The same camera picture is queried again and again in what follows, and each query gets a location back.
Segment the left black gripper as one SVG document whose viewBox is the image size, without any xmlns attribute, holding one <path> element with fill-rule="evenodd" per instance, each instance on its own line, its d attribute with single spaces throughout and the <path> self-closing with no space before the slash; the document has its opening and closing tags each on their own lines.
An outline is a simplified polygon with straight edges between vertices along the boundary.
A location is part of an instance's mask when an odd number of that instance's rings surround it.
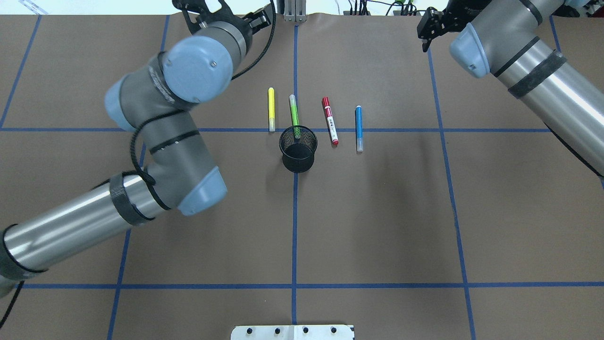
<svg viewBox="0 0 604 340">
<path fill-rule="evenodd" d="M 261 8 L 255 12 L 247 13 L 239 17 L 239 30 L 242 34 L 256 34 L 269 26 L 272 26 L 274 15 L 269 8 Z"/>
</svg>

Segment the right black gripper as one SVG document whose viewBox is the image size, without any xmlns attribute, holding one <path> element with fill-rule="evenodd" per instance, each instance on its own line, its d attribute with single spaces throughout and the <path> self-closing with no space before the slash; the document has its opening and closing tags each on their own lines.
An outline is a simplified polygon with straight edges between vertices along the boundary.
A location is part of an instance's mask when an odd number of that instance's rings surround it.
<svg viewBox="0 0 604 340">
<path fill-rule="evenodd" d="M 436 8 L 426 9 L 417 25 L 422 51 L 427 52 L 431 42 L 441 33 L 461 32 L 485 8 L 486 0 L 449 0 L 443 12 Z"/>
</svg>

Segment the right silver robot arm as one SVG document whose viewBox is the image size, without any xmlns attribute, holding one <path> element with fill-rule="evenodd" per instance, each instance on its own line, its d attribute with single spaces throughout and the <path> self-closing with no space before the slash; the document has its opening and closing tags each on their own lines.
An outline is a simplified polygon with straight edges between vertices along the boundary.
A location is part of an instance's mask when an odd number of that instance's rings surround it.
<svg viewBox="0 0 604 340">
<path fill-rule="evenodd" d="M 598 177 L 604 174 L 604 96 L 548 47 L 535 29 L 561 7 L 586 0 L 451 0 L 425 10 L 417 26 L 424 52 L 436 37 L 458 35 L 450 55 L 471 76 L 491 74 L 522 101 Z"/>
</svg>

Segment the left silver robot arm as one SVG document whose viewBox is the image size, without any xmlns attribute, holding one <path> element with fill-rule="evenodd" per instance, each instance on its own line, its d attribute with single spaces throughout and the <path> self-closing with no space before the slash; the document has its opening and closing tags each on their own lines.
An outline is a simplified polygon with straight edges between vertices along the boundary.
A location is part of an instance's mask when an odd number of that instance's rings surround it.
<svg viewBox="0 0 604 340">
<path fill-rule="evenodd" d="M 277 13 L 243 17 L 223 4 L 174 5 L 189 35 L 124 75 L 104 97 L 108 116 L 131 134 L 131 170 L 116 173 L 70 202 L 1 230 L 1 295 L 93 246 L 153 221 L 164 211 L 194 215 L 220 202 L 227 187 L 192 118 L 238 77 L 252 37 Z"/>
</svg>

